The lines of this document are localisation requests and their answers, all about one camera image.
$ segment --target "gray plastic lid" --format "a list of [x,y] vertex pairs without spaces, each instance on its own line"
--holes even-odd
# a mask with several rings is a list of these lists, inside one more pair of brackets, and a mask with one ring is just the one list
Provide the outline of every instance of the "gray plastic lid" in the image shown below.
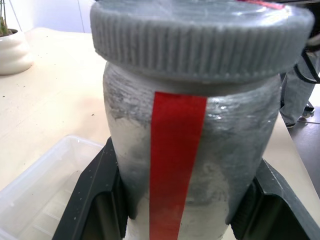
[[240,83],[289,70],[313,14],[252,2],[99,1],[90,14],[94,47],[121,67],[189,81]]

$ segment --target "red tape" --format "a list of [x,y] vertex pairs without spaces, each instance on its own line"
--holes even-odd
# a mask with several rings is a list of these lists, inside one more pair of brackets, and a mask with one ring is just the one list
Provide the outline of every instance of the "red tape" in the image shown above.
[[206,97],[156,92],[151,120],[150,240],[177,240]]
[[247,2],[250,4],[261,5],[270,9],[281,10],[285,7],[283,4],[275,3],[275,2],[266,2],[261,0],[238,0],[239,2]]

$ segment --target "transparent storage bin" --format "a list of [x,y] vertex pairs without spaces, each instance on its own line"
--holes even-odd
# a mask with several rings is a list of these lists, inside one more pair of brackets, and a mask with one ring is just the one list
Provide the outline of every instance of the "transparent storage bin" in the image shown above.
[[81,172],[102,147],[66,136],[0,191],[0,240],[51,240]]

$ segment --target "table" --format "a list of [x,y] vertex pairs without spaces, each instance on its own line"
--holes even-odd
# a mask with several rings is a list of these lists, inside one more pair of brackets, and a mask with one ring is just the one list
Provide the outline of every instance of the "table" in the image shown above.
[[[0,76],[0,190],[66,135],[101,144],[110,136],[102,77],[106,61],[86,33],[36,28],[25,34],[27,71]],[[320,226],[320,200],[279,116],[263,157],[288,181]],[[228,228],[223,240],[234,240]]]

